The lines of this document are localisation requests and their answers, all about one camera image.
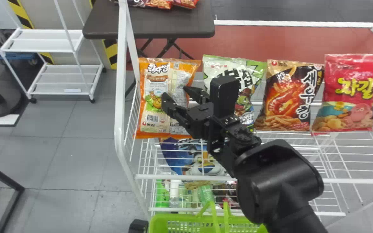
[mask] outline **yellow and black hazard stripe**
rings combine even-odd
[[[90,5],[93,8],[96,0],[89,0]],[[105,46],[106,56],[110,62],[110,68],[115,70],[117,68],[117,42],[116,40],[102,40]]]
[[[32,24],[30,18],[25,12],[24,7],[22,6],[20,0],[7,0],[9,2],[9,6],[12,8],[14,13],[17,15],[19,21],[21,22],[22,26],[25,29],[35,29],[34,25]],[[49,64],[54,64],[53,58],[51,57],[50,53],[40,53],[40,55],[46,60]]]

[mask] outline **white floor line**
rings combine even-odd
[[[317,28],[371,28],[367,22],[305,22],[305,21],[264,21],[264,20],[214,20],[215,25],[237,26],[285,26]]]
[[[4,117],[0,117],[0,125],[14,125],[18,118],[18,114],[10,114]]]

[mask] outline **green shopping basket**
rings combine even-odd
[[[212,215],[203,215],[211,207]],[[207,202],[197,215],[156,214],[149,224],[149,233],[267,233],[245,217],[233,216],[224,202],[224,216],[217,216],[214,202]]]

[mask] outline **barcode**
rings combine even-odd
[[[158,116],[147,115],[146,119],[147,119],[147,121],[149,121],[149,122],[158,122]]]

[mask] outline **table leg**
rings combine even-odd
[[[15,190],[0,220],[0,233],[2,233],[4,232],[6,225],[8,224],[9,219],[11,218],[12,213],[14,212],[14,209],[16,205],[18,204],[19,198],[21,197],[21,194],[24,192],[25,188],[21,186],[20,184],[18,184],[17,182],[15,182],[9,176],[2,173],[1,171],[0,171],[0,181]]]

